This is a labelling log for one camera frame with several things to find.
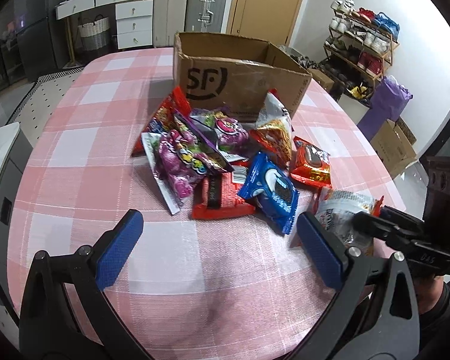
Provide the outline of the blue Oreo packet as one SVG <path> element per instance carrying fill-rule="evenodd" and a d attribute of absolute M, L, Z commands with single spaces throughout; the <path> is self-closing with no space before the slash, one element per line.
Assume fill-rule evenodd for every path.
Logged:
<path fill-rule="evenodd" d="M 244 200 L 254 199 L 282 234 L 291 233 L 299 192 L 291 179 L 265 153 L 259 151 L 253 157 L 245 183 L 237 194 Z"/>

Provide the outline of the orange chocolate pie packet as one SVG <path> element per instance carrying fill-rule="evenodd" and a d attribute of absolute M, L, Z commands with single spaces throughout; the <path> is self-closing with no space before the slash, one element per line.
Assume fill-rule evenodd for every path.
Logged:
<path fill-rule="evenodd" d="M 296 156 L 290 176 L 294 180 L 317 188 L 331 188 L 331 165 L 328 152 L 299 136 L 293 138 Z"/>

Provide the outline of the red wafer packet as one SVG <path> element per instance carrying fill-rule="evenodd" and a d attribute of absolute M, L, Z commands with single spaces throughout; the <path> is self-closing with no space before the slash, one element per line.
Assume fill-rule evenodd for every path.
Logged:
<path fill-rule="evenodd" d="M 238 195 L 245 184 L 249 161 L 232 164 L 233 171 L 210 175 L 202 181 L 201 202 L 192 210 L 195 220 L 234 219 L 255 212 L 255 206 Z"/>

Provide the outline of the purple candy bag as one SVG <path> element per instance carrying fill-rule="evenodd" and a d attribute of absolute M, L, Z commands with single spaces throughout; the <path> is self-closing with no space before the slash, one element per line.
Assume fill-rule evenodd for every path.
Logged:
<path fill-rule="evenodd" d="M 223 109 L 192 109 L 189 117 L 195 126 L 227 161 L 247 159 L 249 133 L 242 124 L 228 116 Z"/>
<path fill-rule="evenodd" d="M 179 111 L 174 111 L 171 129 L 161 134 L 157 144 L 161 173 L 181 202 L 210 175 L 232 172 L 232 165 L 197 126 Z"/>

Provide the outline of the cream sandwich cracker packet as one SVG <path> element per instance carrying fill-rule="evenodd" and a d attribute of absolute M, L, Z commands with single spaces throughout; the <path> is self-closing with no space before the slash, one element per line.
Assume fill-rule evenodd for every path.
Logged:
<path fill-rule="evenodd" d="M 144 147 L 148 165 L 153 174 L 153 179 L 161 192 L 161 196 L 163 197 L 170 214 L 177 215 L 180 212 L 179 201 L 170 187 L 162 160 L 158 154 L 158 143 L 161 139 L 161 135 L 158 133 L 145 132 L 141 133 L 140 139 Z"/>

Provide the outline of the white noodle snack bag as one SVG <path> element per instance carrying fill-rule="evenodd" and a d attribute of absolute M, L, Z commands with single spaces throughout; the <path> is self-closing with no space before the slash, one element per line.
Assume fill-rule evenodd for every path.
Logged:
<path fill-rule="evenodd" d="M 292 160 L 292 122 L 287 108 L 280 102 L 275 88 L 266 94 L 253 128 L 253 140 L 271 155 L 271 159 L 284 169 Z"/>

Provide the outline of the red triangular snack bag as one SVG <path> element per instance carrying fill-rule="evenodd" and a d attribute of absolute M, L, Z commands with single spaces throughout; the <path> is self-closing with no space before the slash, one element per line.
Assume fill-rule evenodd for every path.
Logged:
<path fill-rule="evenodd" d="M 171 93 L 161 102 L 156 111 L 149 118 L 143 128 L 143 133 L 151 133 L 154 141 L 151 142 L 153 150 L 158 151 L 158 144 L 163 133 L 167 134 L 176 128 L 175 113 L 189 116 L 192 107 L 187 100 L 182 88 L 176 86 Z"/>

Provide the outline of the white side table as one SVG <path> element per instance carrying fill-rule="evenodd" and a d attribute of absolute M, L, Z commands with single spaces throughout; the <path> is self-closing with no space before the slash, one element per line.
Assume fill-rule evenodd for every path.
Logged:
<path fill-rule="evenodd" d="M 18 122 L 0 127 L 0 286 L 9 295 L 7 250 L 15 198 L 32 145 Z"/>

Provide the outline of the dotted floor rug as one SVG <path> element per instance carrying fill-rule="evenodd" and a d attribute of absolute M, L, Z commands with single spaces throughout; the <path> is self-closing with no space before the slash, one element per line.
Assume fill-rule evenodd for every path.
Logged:
<path fill-rule="evenodd" d="M 0 92 L 0 127 L 18 122 L 32 147 L 46 123 L 83 67 L 40 76 L 35 82 L 20 80 Z"/>

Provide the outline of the woven laundry basket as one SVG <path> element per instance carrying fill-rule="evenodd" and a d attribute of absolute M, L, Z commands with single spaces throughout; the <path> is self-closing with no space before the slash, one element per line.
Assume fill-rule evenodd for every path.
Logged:
<path fill-rule="evenodd" d="M 96 51 L 110 43 L 110 19 L 98 15 L 93 21 L 78 26 L 84 51 Z"/>

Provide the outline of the black refrigerator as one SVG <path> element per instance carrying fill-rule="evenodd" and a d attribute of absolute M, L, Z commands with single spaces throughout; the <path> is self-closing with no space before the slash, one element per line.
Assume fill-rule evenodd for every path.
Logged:
<path fill-rule="evenodd" d="M 0 10 L 0 91 L 68 63 L 65 22 L 56 14 L 64 1 L 9 0 Z"/>

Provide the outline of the white drawer desk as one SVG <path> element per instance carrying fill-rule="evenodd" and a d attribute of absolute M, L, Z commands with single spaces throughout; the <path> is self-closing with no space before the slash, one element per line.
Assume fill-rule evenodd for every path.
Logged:
<path fill-rule="evenodd" d="M 110 27 L 119 50 L 153 45 L 153 0 L 66 0 L 55 7 L 58 20 L 113 12 Z"/>

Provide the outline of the wooden door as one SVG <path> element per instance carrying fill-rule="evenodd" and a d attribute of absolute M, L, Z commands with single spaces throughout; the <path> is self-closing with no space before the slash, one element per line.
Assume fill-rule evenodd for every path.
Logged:
<path fill-rule="evenodd" d="M 303 0 L 232 0 L 226 32 L 288 45 Z"/>

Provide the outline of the beige suitcase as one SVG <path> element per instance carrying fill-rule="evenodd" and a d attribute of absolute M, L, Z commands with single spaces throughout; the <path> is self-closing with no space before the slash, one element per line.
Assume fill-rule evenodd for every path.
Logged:
<path fill-rule="evenodd" d="M 153 0 L 153 46 L 172 47 L 185 27 L 187 0 Z"/>

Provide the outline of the flat cardboard box by wall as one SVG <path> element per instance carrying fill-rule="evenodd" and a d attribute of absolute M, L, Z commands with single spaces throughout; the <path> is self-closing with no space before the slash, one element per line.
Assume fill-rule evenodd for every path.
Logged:
<path fill-rule="evenodd" d="M 370 144 L 384 164 L 388 174 L 395 179 L 407 167 L 415 164 L 417 154 L 405 133 L 393 121 L 386 120 Z"/>

